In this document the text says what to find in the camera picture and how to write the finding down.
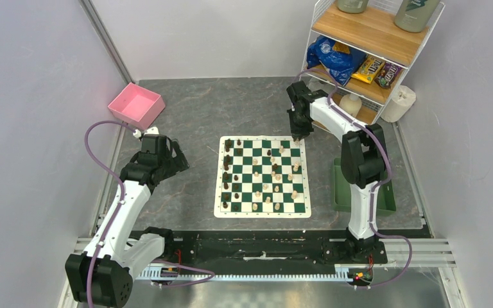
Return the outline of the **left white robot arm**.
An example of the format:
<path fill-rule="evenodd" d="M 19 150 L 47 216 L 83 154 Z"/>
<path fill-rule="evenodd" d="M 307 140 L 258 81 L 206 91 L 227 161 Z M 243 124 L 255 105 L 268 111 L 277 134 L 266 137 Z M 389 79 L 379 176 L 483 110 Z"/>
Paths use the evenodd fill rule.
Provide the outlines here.
<path fill-rule="evenodd" d="M 65 272 L 77 302 L 123 307 L 133 281 L 153 260 L 168 262 L 175 256 L 173 233 L 148 227 L 133 236 L 136 219 L 156 186 L 189 168 L 176 139 L 146 133 L 141 149 L 121 169 L 109 213 L 80 254 L 71 254 Z"/>

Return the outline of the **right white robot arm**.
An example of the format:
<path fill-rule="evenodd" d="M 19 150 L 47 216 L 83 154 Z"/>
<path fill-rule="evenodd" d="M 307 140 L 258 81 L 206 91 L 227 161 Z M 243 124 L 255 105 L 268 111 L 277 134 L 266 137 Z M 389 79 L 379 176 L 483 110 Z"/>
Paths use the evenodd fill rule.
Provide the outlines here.
<path fill-rule="evenodd" d="M 292 83 L 286 92 L 291 101 L 287 113 L 294 141 L 306 138 L 313 131 L 313 122 L 318 122 L 341 143 L 341 171 L 349 183 L 351 209 L 338 258 L 366 263 L 380 243 L 376 200 L 379 186 L 390 174 L 384 132 L 378 124 L 365 124 L 352 117 L 326 92 L 309 90 L 304 81 Z"/>

